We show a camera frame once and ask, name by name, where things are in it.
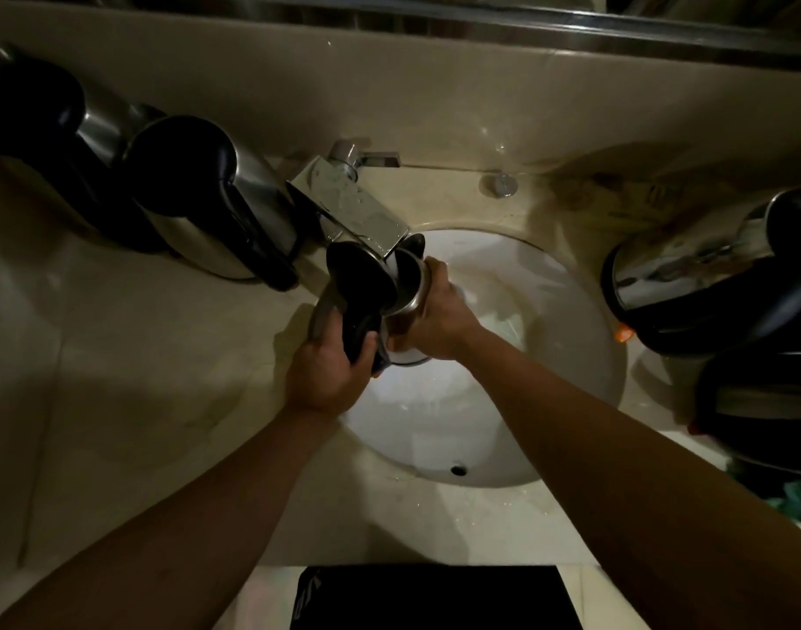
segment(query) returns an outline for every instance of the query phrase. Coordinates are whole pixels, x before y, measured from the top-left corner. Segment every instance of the sink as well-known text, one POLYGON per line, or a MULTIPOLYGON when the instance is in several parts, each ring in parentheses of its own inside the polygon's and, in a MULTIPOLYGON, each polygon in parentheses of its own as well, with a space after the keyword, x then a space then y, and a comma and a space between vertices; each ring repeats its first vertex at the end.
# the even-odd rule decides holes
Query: sink
MULTIPOLYGON (((549 254, 489 232, 424 233, 427 255, 480 322, 581 389, 615 403, 618 346, 599 304, 549 254)), ((469 487, 538 479, 473 376, 455 362, 391 366, 369 383, 343 424, 365 445, 419 476, 469 487)))

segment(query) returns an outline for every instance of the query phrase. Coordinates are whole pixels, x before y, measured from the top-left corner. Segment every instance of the sink basin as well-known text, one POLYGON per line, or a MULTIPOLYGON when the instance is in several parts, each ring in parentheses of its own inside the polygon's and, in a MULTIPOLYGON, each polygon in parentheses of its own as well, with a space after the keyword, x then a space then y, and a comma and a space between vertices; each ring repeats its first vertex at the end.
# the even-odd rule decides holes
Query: sink basin
MULTIPOLYGON (((622 387, 618 345, 601 308, 563 266, 525 242, 488 232, 425 232, 480 322, 532 359, 606 402, 622 387)), ((471 487, 538 478, 473 376, 455 362, 391 366, 343 424, 419 476, 471 487)))

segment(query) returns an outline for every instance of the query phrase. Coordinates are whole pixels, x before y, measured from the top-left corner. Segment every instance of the faucet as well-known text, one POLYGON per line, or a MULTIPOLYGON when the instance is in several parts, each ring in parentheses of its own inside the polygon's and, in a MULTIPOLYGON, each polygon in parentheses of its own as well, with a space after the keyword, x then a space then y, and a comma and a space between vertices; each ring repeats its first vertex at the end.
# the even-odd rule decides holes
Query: faucet
POLYGON ((325 244, 348 233, 385 261, 409 233, 409 226, 358 185, 363 166, 400 168, 397 153, 365 153, 353 141, 339 139, 327 157, 310 159, 287 181, 293 201, 319 214, 325 244))

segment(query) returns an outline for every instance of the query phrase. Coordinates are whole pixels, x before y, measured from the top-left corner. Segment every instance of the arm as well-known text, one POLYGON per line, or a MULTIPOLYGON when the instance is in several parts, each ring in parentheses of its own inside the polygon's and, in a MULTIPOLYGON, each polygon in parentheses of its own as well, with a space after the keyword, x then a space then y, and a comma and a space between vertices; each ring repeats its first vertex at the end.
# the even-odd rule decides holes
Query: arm
POLYGON ((0 618, 11 628, 211 627, 266 548, 301 469, 362 394, 376 335, 357 363, 342 317, 296 352, 284 408, 175 495, 82 551, 0 618))
POLYGON ((657 628, 801 628, 801 530, 668 438, 488 332, 432 259, 424 316, 393 349, 456 359, 616 586, 657 628))

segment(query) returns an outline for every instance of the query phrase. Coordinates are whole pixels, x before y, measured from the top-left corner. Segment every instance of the hand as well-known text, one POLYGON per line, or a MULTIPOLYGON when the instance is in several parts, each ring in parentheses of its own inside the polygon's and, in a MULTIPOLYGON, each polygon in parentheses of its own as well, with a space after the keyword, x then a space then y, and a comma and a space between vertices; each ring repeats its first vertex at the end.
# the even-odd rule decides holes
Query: hand
POLYGON ((389 338, 387 346, 390 351, 415 348, 431 358, 456 360, 467 340, 482 326, 450 285, 447 264, 428 256, 427 265, 432 277, 424 313, 406 334, 389 338))
POLYGON ((287 371, 285 409, 336 419, 356 402, 371 380, 377 333, 369 332, 353 365, 343 349, 343 316, 333 309, 318 340, 308 340, 287 371))

